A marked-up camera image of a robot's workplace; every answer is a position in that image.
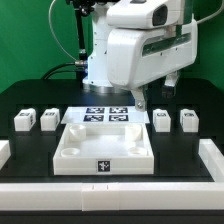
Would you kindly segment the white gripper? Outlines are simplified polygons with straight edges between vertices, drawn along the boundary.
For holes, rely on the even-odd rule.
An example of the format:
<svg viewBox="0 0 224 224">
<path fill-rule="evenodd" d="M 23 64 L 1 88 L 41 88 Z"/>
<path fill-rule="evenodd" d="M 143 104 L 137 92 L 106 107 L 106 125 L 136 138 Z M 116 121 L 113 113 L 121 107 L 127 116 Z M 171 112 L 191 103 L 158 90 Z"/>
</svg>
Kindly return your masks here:
<svg viewBox="0 0 224 224">
<path fill-rule="evenodd" d="M 197 23 L 183 25 L 170 37 L 165 28 L 154 30 L 113 29 L 107 43 L 107 77 L 118 88 L 132 90 L 137 111 L 146 110 L 143 86 L 166 76 L 162 96 L 172 98 L 180 75 L 197 54 Z"/>
</svg>

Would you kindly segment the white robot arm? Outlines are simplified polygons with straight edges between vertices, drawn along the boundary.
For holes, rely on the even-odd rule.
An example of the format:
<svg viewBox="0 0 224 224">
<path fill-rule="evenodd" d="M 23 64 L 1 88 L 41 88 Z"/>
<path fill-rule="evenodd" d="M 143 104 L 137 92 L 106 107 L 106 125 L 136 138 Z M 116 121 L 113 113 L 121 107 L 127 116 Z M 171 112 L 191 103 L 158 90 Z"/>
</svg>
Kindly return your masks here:
<svg viewBox="0 0 224 224">
<path fill-rule="evenodd" d="M 194 63 L 198 25 L 192 0 L 94 0 L 93 51 L 86 89 L 129 91 L 135 108 L 147 107 L 147 86 L 163 78 L 162 94 L 175 95 L 179 71 Z"/>
</svg>

